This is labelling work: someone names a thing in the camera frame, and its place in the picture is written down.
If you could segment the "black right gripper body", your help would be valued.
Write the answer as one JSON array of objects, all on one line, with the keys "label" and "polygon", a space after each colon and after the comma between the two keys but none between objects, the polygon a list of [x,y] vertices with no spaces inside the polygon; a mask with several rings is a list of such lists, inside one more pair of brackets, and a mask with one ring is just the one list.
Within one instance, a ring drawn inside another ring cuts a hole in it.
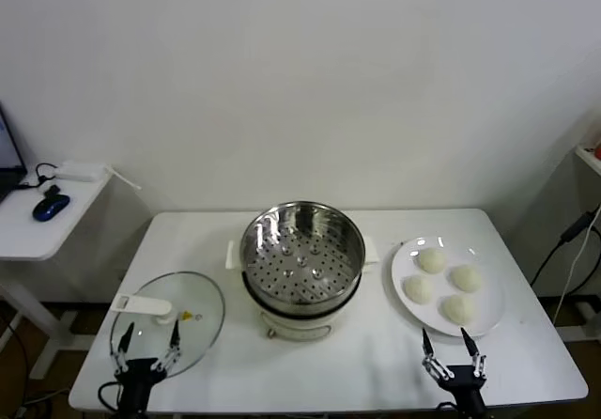
[{"label": "black right gripper body", "polygon": [[487,418],[488,409],[481,395],[485,375],[476,376],[471,365],[450,365],[449,370],[454,376],[440,380],[439,387],[452,395],[459,417]]}]

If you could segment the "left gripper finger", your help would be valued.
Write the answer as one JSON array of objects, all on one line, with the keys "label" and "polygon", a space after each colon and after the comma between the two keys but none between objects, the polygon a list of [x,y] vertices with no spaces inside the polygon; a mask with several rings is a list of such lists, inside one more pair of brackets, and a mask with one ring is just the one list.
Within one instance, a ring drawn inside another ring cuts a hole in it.
[{"label": "left gripper finger", "polygon": [[163,356],[161,356],[154,368],[158,372],[170,372],[181,357],[179,322],[176,320],[173,326],[169,345]]},{"label": "left gripper finger", "polygon": [[112,350],[110,353],[116,373],[125,373],[128,371],[126,355],[131,343],[133,330],[134,322],[132,321],[126,332],[119,339],[116,350]]}]

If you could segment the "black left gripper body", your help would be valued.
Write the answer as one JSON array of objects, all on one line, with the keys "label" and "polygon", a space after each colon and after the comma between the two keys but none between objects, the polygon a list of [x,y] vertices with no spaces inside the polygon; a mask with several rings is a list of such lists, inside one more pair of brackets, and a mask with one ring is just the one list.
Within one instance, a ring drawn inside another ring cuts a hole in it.
[{"label": "black left gripper body", "polygon": [[117,401],[119,418],[147,418],[146,409],[153,386],[158,382],[158,372],[153,365],[157,358],[127,360],[125,369],[116,375],[122,387]]}]

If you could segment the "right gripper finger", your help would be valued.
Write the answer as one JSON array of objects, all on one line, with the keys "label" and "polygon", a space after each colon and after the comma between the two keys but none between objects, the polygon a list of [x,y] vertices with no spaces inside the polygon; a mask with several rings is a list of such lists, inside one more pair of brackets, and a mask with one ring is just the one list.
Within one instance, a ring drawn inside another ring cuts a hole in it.
[{"label": "right gripper finger", "polygon": [[448,368],[438,360],[434,348],[425,328],[422,328],[422,346],[424,357],[422,366],[434,381],[447,381],[449,379]]},{"label": "right gripper finger", "polygon": [[460,328],[464,344],[468,350],[469,356],[472,359],[473,376],[477,379],[485,379],[485,358],[484,354],[481,354],[475,341],[468,334],[465,328]]}]

